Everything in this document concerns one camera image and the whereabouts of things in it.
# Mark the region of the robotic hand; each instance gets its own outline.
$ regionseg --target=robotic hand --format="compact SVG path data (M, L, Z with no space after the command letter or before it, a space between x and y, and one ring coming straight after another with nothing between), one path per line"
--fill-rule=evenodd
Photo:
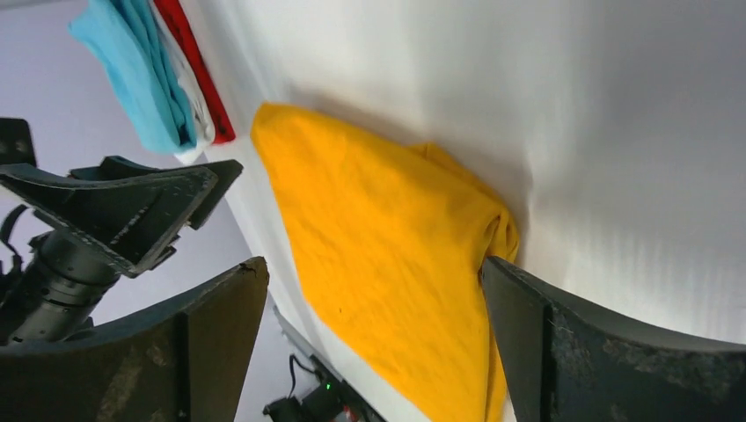
M0 271L0 420L233 420L267 295L263 259L108 324L89 315L122 275L173 255L181 228L201 227L241 171L110 156L59 177L36 168L24 120L0 119L0 186L22 202L0 227L13 253ZM10 237L27 208L52 230L31 239L23 268Z

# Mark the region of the cable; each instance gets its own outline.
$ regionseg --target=cable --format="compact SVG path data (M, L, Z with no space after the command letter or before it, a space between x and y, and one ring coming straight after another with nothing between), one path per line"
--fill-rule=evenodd
M292 396L293 391L296 390L296 369L295 369L296 364L303 371L319 378L319 372L317 370L313 370L313 369L310 369L309 367L306 367L303 363L301 363L300 360L298 360L297 356L295 356L294 354L291 354L290 360L289 360L289 366L290 366L290 379L292 380L293 384L292 384L292 387L290 387L290 392L288 393L288 397Z

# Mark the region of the black cable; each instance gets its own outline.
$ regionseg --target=black cable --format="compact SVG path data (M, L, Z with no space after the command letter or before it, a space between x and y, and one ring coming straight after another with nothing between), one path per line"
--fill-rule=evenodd
M2 242L6 248L11 250L13 253L13 267L16 265L20 266L23 261L20 261L21 257L16 248L11 244L11 234L13 233L13 227L15 227L18 218L26 211L28 207L26 205L19 205L15 207L3 221L2 227L0 227L0 242Z
M296 368L295 365L298 365L299 368L301 368L303 371L315 375L318 378L318 371L310 369L309 367L306 367L303 363L301 363L300 360L298 360L298 357L294 354L290 355L289 360L289 366L290 366L290 379L293 382L292 387L290 387L290 392L288 393L288 397L293 395L293 391L296 390Z

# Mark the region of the white backdrop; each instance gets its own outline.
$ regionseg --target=white backdrop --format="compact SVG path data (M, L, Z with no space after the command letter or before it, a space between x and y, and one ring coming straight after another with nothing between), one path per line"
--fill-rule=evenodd
M743 0L182 3L244 134L270 98L436 140L515 211L529 271L746 342ZM231 206L285 280L283 314L313 337L282 223L261 213L276 209L249 203L271 195L253 176Z

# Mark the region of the white wall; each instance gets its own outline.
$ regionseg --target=white wall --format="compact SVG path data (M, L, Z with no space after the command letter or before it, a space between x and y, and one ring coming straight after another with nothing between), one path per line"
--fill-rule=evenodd
M290 99L435 139L506 197L530 271L746 342L742 0L199 7L246 115Z
M145 151L114 97L101 66L67 33L85 1L0 11L0 116L27 119L40 168L65 174L121 155L140 164L174 167L175 159ZM0 218L15 204L4 199ZM27 215L12 238L20 250L45 226ZM122 279L95 309L97 324L194 287L251 256L228 207L221 203L199 231L184 229L178 252L156 271ZM0 251L6 265L7 251ZM238 421L261 419L264 404L288 394L290 347L265 308ZM298 374L298 391L311 380Z

